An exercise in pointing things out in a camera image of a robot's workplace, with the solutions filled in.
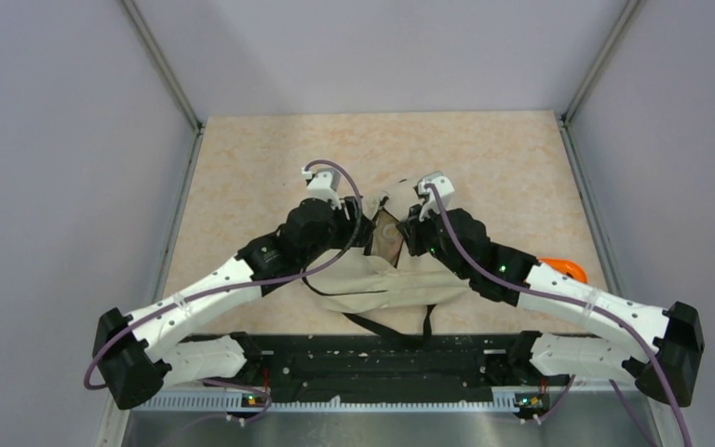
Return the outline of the cream canvas backpack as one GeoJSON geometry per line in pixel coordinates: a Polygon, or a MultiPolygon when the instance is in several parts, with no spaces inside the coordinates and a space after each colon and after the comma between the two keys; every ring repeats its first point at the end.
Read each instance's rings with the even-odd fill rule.
{"type": "Polygon", "coordinates": [[[375,226],[370,246],[350,248],[332,266],[303,279],[321,307],[408,349],[419,348],[431,338],[431,313],[436,305],[469,291],[468,283],[433,255],[410,256],[399,231],[396,239],[382,235],[385,225],[399,224],[408,216],[409,208],[418,203],[416,185],[404,179],[366,197],[364,215],[375,226]],[[426,308],[419,335],[403,334],[363,317],[372,310],[415,306],[426,308]]]}

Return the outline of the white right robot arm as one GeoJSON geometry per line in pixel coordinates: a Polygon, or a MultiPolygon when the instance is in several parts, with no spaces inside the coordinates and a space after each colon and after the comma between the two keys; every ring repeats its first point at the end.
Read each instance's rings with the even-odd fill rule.
{"type": "Polygon", "coordinates": [[[692,405],[705,338],[697,309],[677,301],[644,305],[561,273],[530,253],[495,243],[462,209],[424,215],[411,208],[398,230],[412,256],[428,254],[484,299],[549,314],[586,337],[535,332],[508,359],[511,376],[577,374],[631,383],[663,403],[692,405]]]}

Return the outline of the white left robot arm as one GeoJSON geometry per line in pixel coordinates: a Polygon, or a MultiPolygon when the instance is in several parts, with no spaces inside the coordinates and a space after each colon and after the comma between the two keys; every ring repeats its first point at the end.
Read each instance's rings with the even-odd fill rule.
{"type": "Polygon", "coordinates": [[[335,258],[313,263],[330,250],[342,257],[368,223],[361,196],[346,197],[339,210],[307,198],[276,231],[251,240],[180,296],[128,313],[109,309],[98,319],[85,388],[108,390],[120,410],[144,404],[162,389],[172,372],[165,356],[183,339],[234,307],[331,266],[335,258]],[[99,386],[93,373],[103,379],[99,386]]]}

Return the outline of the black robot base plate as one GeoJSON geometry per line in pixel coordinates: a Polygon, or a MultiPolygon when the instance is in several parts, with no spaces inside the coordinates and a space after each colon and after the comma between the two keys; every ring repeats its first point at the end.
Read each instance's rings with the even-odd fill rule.
{"type": "Polygon", "coordinates": [[[434,335],[420,347],[376,335],[232,336],[247,358],[235,382],[275,403],[485,402],[503,387],[555,383],[522,362],[517,335],[434,335]]]}

